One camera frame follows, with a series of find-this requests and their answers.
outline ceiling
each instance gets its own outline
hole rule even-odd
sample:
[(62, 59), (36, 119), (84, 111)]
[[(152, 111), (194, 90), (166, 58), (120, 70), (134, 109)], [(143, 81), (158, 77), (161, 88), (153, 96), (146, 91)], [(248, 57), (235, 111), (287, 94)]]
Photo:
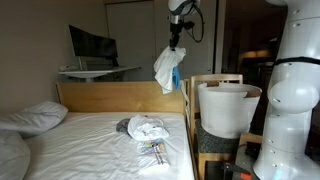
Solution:
[(227, 0), (225, 28), (237, 28), (287, 11), (265, 0)]

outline room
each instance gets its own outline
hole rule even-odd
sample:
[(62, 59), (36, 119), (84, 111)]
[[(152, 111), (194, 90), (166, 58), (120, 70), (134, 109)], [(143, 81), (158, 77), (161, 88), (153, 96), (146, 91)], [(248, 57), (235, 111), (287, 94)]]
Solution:
[[(169, 45), (171, 36), (167, 20), (169, 15), (167, 1), (143, 1), (147, 3), (146, 8), (137, 12), (131, 9), (130, 13), (127, 11), (128, 13), (118, 15), (117, 13), (121, 12), (120, 6), (127, 7), (127, 3), (124, 2), (127, 1), (1, 1), (0, 113), (14, 113), (43, 101), (59, 102), (56, 82), (74, 81), (73, 78), (59, 75), (59, 68), (65, 65), (78, 65), (78, 57), (73, 53), (69, 25), (74, 25), (95, 35), (118, 39), (119, 64), (141, 67), (126, 72), (124, 76), (126, 81), (154, 80), (153, 64)], [(204, 39), (198, 44), (185, 32), (181, 34), (178, 46), (185, 47), (187, 50), (187, 55), (179, 64), (181, 79), (199, 74), (243, 73), (244, 83), (249, 84), (251, 80), (252, 85), (261, 86), (259, 84), (261, 82), (257, 84), (256, 79), (250, 79), (248, 78), (250, 76), (246, 76), (248, 75), (246, 74), (247, 71), (245, 73), (245, 71), (239, 70), (239, 61), (246, 58), (248, 52), (257, 52), (274, 44), (257, 45), (257, 42), (244, 41), (246, 36), (250, 34), (248, 26), (242, 28), (241, 31), (225, 31), (225, 24), (230, 25), (228, 18), (234, 19), (234, 17), (228, 17), (227, 15), (224, 17), (222, 15), (230, 10), (228, 9), (230, 7), (228, 3), (230, 2), (231, 0), (226, 2), (221, 0), (201, 1), (200, 8), (205, 19)], [(145, 11), (154, 14), (154, 17), (146, 18), (138, 23), (146, 26), (151, 25), (148, 28), (141, 30), (139, 28), (134, 29), (131, 26), (129, 28), (132, 28), (132, 31), (128, 31), (128, 27), (123, 27), (131, 25), (130, 23), (135, 23), (135, 21), (118, 24), (118, 22), (125, 21), (121, 21), (121, 18), (126, 19), (135, 15), (143, 17), (144, 14), (141, 12)], [(112, 15), (120, 17), (120, 20), (117, 18), (110, 19)], [(197, 28), (196, 31), (199, 31), (201, 22), (198, 15), (189, 19), (196, 22), (195, 28)], [(278, 35), (281, 34), (280, 29), (283, 24), (279, 26), (279, 31), (276, 32)], [(264, 28), (259, 24), (255, 27), (257, 31)], [(134, 37), (137, 31), (141, 31), (140, 33), (148, 37), (143, 39), (138, 36)], [(130, 33), (133, 33), (131, 34), (132, 39), (127, 37), (121, 39), (123, 38), (121, 34), (129, 35)], [(257, 116), (260, 118), (254, 121), (255, 124), (252, 124), (260, 131), (263, 129), (266, 106), (266, 103), (258, 105), (257, 112), (260, 114), (257, 114)], [(320, 115), (319, 105), (313, 111), (311, 132), (314, 138), (309, 139), (308, 143), (311, 144), (310, 146), (319, 147), (319, 142), (316, 140), (320, 135), (320, 123), (316, 121)]]

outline bed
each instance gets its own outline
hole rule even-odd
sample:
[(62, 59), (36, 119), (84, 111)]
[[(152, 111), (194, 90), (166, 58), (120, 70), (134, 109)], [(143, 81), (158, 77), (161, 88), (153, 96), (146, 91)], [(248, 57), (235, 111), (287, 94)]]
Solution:
[[(24, 179), (196, 179), (180, 91), (163, 95), (156, 82), (58, 83), (57, 91), (68, 113), (25, 139), (31, 158)], [(141, 171), (139, 142), (116, 132), (119, 121), (136, 115), (163, 121), (168, 169)]]

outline white desk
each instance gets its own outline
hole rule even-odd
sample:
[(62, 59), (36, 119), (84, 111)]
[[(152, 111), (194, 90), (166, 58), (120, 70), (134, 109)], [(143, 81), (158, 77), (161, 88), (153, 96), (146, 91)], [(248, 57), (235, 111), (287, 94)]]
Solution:
[(138, 69), (139, 66), (119, 66), (114, 67), (110, 70), (83, 70), (83, 71), (61, 71), (59, 74), (63, 74), (70, 77), (76, 77), (76, 78), (85, 78), (86, 82), (93, 82), (93, 78), (104, 76), (109, 73), (115, 73), (115, 72), (122, 72), (122, 71), (128, 71), (132, 69)]

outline chair backrest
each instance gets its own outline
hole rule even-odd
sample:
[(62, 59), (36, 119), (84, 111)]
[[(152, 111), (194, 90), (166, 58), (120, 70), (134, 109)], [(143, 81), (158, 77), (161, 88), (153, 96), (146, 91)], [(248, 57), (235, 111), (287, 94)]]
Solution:
[(190, 133), (191, 141), (194, 143), (195, 115), (200, 113), (200, 108), (197, 103), (197, 85), (208, 82), (225, 82), (243, 84), (242, 74), (206, 74), (191, 76), (190, 81)]

